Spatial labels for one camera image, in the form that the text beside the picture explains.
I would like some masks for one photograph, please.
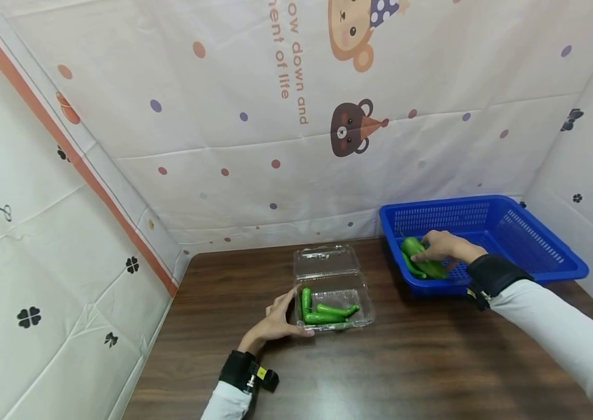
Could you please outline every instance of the orange stripe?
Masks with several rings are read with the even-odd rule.
[[[168,293],[171,297],[175,296],[177,292],[176,285],[171,281],[170,275],[161,267],[159,260],[156,259],[154,253],[152,253],[147,246],[147,244],[138,236],[136,231],[132,228],[131,224],[125,219],[123,214],[119,211],[119,208],[110,198],[110,195],[103,189],[100,182],[98,182],[97,178],[93,176],[92,171],[90,168],[84,163],[84,160],[81,159],[81,156],[77,154],[75,148],[72,147],[70,142],[68,142],[67,137],[61,129],[58,127],[56,122],[51,118],[51,115],[46,111],[46,108],[40,103],[37,99],[35,94],[30,90],[28,84],[19,71],[14,67],[12,61],[9,60],[9,57],[3,52],[0,48],[0,71],[6,76],[9,80],[9,83],[12,84],[14,89],[21,95],[21,98],[24,102],[30,107],[30,110],[35,114],[37,119],[44,125],[46,130],[52,137],[58,142],[58,145],[61,146],[61,149],[66,153],[66,155],[71,157],[71,163],[75,165],[77,172],[81,175],[84,180],[89,184],[94,192],[103,200],[103,203],[110,209],[110,212],[114,215],[115,219],[121,225],[121,228],[124,229],[125,233],[130,238],[131,242],[138,248],[138,251],[142,254],[143,257],[147,260],[147,264],[152,267],[154,273],[159,276],[161,282],[168,290]]]

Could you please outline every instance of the green pepper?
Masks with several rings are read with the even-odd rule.
[[[415,237],[404,238],[402,242],[402,252],[407,257],[412,257],[417,253],[424,252],[425,246]],[[441,261],[418,261],[416,267],[432,279],[448,278],[448,271],[441,264]]]
[[[357,304],[350,305],[348,307],[348,309],[335,308],[333,306],[325,305],[323,303],[319,303],[317,306],[317,311],[319,314],[332,314],[332,315],[338,315],[338,316],[344,317],[344,318],[348,318],[350,315],[354,314],[359,309],[360,309],[360,306]]]
[[[301,313],[304,315],[311,313],[311,306],[313,306],[313,300],[311,298],[311,289],[303,288],[301,290]]]
[[[408,258],[403,251],[402,251],[402,257],[404,257],[404,262],[406,263],[406,265],[409,268],[409,271],[411,271],[411,273],[413,275],[415,275],[416,277],[421,278],[421,279],[427,278],[427,274],[425,274],[422,271],[420,271],[419,269],[417,269],[416,266],[413,265],[413,261],[411,261],[411,259]]]
[[[347,320],[340,315],[320,314],[313,312],[305,314],[304,321],[306,324],[339,324],[344,323]]]

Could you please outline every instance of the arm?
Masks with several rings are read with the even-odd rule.
[[[239,366],[245,362],[255,362],[266,341],[288,335],[314,335],[313,330],[306,331],[287,323],[285,315],[296,291],[294,288],[277,297],[273,305],[266,308],[266,318],[252,327],[240,341],[238,349],[230,354],[201,420],[240,420],[245,416],[252,401],[252,388],[247,386],[245,380],[235,380],[241,377],[235,373],[242,374],[243,371],[247,371],[247,366],[240,367],[240,370]]]
[[[569,373],[593,401],[593,320],[539,284],[519,280],[490,301]]]
[[[430,246],[412,260],[452,259],[469,267],[472,283],[468,293],[483,309],[516,324],[572,375],[593,401],[593,320],[553,292],[527,280],[525,271],[504,258],[487,255],[485,249],[448,232],[429,232],[423,242]]]

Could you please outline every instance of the cartoon bear head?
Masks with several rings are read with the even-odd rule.
[[[362,106],[368,106],[365,112]],[[337,106],[332,115],[332,150],[336,156],[344,158],[351,153],[362,154],[369,147],[369,136],[380,127],[387,127],[389,120],[371,118],[374,105],[371,99],[363,99],[355,104],[350,102]]]
[[[340,61],[353,59],[355,70],[364,72],[374,61],[370,21],[371,0],[329,0],[329,41]]]

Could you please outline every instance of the blue plastic basket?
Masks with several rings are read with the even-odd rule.
[[[410,273],[399,248],[403,237],[421,238],[432,229],[448,230],[508,258],[540,284],[588,275],[588,266],[570,247],[504,195],[392,204],[379,213],[392,255],[414,296],[464,295],[470,281],[465,264],[458,264],[448,279],[417,279]]]

